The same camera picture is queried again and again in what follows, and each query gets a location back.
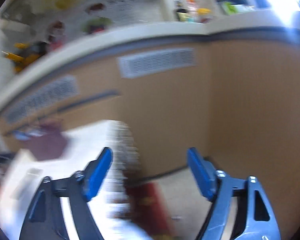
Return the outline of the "wooden kitchen cabinet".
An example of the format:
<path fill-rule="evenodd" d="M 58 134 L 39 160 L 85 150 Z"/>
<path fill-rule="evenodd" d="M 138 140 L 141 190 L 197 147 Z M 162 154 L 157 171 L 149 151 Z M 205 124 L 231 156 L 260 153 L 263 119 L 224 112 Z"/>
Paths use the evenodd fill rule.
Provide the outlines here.
<path fill-rule="evenodd" d="M 152 50 L 193 48 L 196 64 L 135 79 L 121 77 L 117 58 Z M 16 103 L 63 76 L 79 94 L 9 125 Z M 66 129 L 103 119 L 127 123 L 139 148 L 142 175 L 185 164 L 194 146 L 230 174 L 262 179 L 300 177 L 300 42 L 277 40 L 154 41 L 130 50 L 95 52 L 53 71 L 0 111 L 0 133 L 39 117 L 60 117 Z"/>

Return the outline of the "white table cloth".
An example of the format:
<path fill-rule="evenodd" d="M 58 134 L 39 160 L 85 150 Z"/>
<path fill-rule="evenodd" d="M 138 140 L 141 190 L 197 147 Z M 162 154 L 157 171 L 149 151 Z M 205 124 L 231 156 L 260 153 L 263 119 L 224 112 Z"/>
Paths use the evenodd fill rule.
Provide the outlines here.
<path fill-rule="evenodd" d="M 63 155 L 45 161 L 25 148 L 27 130 L 13 133 L 22 147 L 0 185 L 1 238 L 149 239 L 130 218 L 123 173 L 140 164 L 127 124 L 103 120 L 62 132 L 68 139 Z M 97 196 L 86 202 L 84 170 L 105 147 L 113 152 L 111 167 Z"/>

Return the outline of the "maroon plastic utensil caddy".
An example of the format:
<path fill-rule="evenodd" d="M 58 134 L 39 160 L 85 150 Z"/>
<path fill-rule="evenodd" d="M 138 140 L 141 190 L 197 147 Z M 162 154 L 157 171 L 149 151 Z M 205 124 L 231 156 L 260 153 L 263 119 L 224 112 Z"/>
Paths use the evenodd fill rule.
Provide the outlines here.
<path fill-rule="evenodd" d="M 62 133 L 60 121 L 47 121 L 25 132 L 25 148 L 38 161 L 58 159 L 63 155 L 68 139 Z"/>

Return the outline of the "red floor mat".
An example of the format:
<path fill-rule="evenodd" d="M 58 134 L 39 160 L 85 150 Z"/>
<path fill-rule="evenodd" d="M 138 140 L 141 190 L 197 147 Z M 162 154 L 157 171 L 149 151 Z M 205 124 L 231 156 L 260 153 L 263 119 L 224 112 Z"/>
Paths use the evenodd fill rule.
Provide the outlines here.
<path fill-rule="evenodd" d="M 132 222 L 152 239 L 174 239 L 175 229 L 171 222 L 166 201 L 156 180 L 159 176 L 142 177 L 139 171 L 127 171 L 124 185 L 130 198 Z"/>

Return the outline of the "long grey vent grille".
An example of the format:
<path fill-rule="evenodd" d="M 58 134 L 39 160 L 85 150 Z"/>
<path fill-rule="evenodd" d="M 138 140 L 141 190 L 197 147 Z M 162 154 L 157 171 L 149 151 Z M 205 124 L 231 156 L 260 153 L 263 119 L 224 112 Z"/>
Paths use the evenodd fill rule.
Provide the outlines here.
<path fill-rule="evenodd" d="M 12 125 L 33 112 L 45 109 L 56 102 L 72 98 L 78 94 L 76 78 L 72 75 L 66 75 L 44 85 L 36 92 L 14 104 L 4 114 L 4 118 L 9 125 Z"/>

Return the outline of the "small grey vent grille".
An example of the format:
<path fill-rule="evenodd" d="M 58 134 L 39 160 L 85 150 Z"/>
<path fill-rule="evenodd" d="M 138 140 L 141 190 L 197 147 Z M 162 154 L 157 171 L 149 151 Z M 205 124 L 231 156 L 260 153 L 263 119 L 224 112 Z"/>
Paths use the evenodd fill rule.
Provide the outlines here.
<path fill-rule="evenodd" d="M 138 77 L 165 72 L 172 69 L 192 67 L 196 64 L 193 48 L 152 50 L 117 58 L 122 78 Z"/>

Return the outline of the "orange-lid jar on counter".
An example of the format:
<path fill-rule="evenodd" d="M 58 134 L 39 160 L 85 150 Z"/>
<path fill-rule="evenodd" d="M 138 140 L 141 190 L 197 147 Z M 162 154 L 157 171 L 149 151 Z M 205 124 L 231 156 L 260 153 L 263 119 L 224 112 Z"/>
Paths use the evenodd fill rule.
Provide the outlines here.
<path fill-rule="evenodd" d="M 213 19 L 211 10 L 208 8 L 199 8 L 197 9 L 197 22 L 198 23 L 207 23 Z"/>

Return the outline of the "green item on counter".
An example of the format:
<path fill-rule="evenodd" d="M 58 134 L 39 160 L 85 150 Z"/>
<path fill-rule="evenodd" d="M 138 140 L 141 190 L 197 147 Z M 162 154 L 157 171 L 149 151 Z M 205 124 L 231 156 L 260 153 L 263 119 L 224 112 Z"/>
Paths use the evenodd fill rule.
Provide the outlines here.
<path fill-rule="evenodd" d="M 222 2 L 220 6 L 226 15 L 234 15 L 238 13 L 238 10 L 235 5 L 231 2 Z"/>

